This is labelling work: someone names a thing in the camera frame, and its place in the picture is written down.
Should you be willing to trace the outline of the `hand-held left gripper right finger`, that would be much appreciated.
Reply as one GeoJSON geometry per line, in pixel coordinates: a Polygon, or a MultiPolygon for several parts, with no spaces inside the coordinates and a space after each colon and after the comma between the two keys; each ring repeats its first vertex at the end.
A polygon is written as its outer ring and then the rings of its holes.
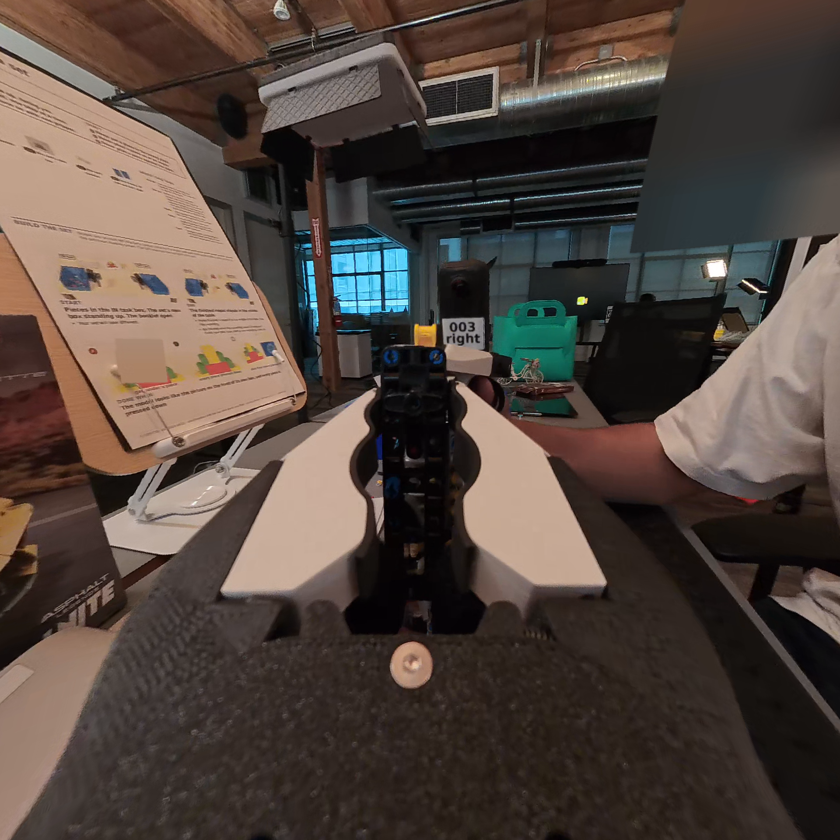
{"type": "Polygon", "coordinates": [[[472,591],[484,603],[602,595],[606,578],[541,447],[466,385],[456,391],[479,455],[463,497],[472,591]]]}

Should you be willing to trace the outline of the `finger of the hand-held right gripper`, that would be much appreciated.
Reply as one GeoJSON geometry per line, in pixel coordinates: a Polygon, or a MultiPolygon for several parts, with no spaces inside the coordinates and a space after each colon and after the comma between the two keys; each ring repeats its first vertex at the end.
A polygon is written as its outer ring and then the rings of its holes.
{"type": "Polygon", "coordinates": [[[471,346],[446,348],[446,374],[449,377],[468,379],[477,375],[490,376],[494,363],[492,353],[471,346]]]}

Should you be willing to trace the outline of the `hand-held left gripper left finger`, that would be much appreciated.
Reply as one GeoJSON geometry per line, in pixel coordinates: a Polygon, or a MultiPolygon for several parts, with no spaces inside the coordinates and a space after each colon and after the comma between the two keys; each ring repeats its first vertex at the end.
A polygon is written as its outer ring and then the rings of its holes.
{"type": "Polygon", "coordinates": [[[220,593],[352,602],[356,556],[375,538],[368,485],[378,461],[371,390],[284,458],[220,593]]]}

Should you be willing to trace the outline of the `black yellow lego car chassis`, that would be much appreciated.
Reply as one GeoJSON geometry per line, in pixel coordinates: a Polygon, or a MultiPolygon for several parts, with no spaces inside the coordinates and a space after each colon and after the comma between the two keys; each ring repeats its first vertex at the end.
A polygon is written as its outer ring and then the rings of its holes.
{"type": "Polygon", "coordinates": [[[450,526],[450,382],[436,346],[382,353],[380,429],[386,571],[404,627],[430,634],[450,526]]]}

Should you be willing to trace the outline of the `lego set cardboard box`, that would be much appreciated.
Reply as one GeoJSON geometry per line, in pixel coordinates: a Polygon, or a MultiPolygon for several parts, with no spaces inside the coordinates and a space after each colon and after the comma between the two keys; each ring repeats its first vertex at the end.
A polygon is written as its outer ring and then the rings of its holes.
{"type": "Polygon", "coordinates": [[[34,316],[1,317],[1,665],[126,603],[34,316]]]}

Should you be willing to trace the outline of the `teal felt bag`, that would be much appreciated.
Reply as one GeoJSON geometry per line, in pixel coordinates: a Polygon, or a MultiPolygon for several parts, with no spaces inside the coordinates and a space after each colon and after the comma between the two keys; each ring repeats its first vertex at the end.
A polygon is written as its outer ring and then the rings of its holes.
{"type": "Polygon", "coordinates": [[[511,358],[512,369],[522,372],[526,360],[538,360],[547,382],[574,378],[574,349],[578,318],[568,316],[554,299],[515,303],[507,315],[493,318],[492,349],[511,358]]]}

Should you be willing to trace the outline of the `black glossy panel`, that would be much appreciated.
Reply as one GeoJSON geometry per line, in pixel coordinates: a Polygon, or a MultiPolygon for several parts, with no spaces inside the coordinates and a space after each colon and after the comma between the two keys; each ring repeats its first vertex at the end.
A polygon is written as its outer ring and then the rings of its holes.
{"type": "Polygon", "coordinates": [[[511,399],[510,414],[518,417],[578,417],[578,412],[564,395],[539,400],[516,395],[511,399]]]}

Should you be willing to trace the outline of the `white rounded pad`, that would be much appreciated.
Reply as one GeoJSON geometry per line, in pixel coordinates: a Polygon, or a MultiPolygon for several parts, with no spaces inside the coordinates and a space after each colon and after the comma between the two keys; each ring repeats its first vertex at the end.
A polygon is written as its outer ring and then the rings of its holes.
{"type": "Polygon", "coordinates": [[[161,483],[175,460],[147,469],[126,509],[103,520],[109,544],[114,549],[154,555],[178,553],[257,475],[257,470],[236,464],[261,428],[258,425],[240,433],[212,468],[164,490],[160,490],[161,483]]]}

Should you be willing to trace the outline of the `wooden pillar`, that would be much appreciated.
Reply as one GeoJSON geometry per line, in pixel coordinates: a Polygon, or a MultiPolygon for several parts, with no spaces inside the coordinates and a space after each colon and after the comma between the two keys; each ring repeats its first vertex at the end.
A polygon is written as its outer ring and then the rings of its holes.
{"type": "Polygon", "coordinates": [[[333,279],[326,175],[323,149],[314,148],[311,179],[307,181],[308,214],[322,362],[322,383],[329,393],[340,388],[340,354],[333,312],[333,279]]]}

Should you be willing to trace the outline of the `black slim pole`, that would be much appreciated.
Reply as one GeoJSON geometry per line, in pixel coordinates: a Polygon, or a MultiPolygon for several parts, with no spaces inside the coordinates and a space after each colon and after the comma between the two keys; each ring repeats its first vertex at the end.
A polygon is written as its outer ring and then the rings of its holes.
{"type": "Polygon", "coordinates": [[[291,191],[283,164],[277,165],[280,195],[280,235],[287,276],[287,296],[290,320],[290,346],[299,368],[305,369],[305,346],[301,333],[301,315],[298,296],[298,275],[295,257],[295,228],[291,213],[291,191]]]}

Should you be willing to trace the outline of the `black swivel chair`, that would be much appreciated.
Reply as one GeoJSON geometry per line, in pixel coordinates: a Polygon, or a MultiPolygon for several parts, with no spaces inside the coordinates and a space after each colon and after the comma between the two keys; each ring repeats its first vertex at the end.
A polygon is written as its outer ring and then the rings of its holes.
{"type": "Polygon", "coordinates": [[[583,388],[610,425],[652,422],[697,389],[725,300],[615,305],[583,388]]]}

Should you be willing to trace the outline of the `black round ceiling speaker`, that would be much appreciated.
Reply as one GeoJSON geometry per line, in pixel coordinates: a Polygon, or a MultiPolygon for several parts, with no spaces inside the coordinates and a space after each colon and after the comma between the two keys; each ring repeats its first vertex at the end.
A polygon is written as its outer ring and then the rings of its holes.
{"type": "Polygon", "coordinates": [[[233,140],[242,140],[249,133],[249,116],[246,106],[235,95],[221,93],[215,102],[221,129],[233,140]]]}

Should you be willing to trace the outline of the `wooden board instruction sheet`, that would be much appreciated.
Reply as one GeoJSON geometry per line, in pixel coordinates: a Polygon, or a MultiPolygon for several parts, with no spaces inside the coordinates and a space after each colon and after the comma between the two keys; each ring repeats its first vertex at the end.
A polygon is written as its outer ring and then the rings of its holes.
{"type": "Polygon", "coordinates": [[[290,413],[282,331],[164,133],[2,54],[2,229],[129,452],[290,413]]]}

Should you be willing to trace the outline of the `large dark wall screen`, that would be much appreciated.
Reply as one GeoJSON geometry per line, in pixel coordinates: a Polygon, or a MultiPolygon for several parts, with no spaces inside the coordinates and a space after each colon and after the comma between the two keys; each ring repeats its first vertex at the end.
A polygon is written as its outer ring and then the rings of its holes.
{"type": "Polygon", "coordinates": [[[627,263],[581,267],[533,267],[529,300],[561,303],[568,317],[579,323],[603,321],[607,309],[625,301],[630,265],[627,263]]]}

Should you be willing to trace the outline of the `silver ventilation duct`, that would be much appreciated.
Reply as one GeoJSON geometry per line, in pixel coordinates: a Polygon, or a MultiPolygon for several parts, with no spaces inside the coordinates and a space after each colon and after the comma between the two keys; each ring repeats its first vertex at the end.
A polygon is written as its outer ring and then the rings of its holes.
{"type": "Polygon", "coordinates": [[[499,121],[540,130],[654,116],[668,65],[668,55],[649,56],[510,84],[500,89],[499,121]]]}

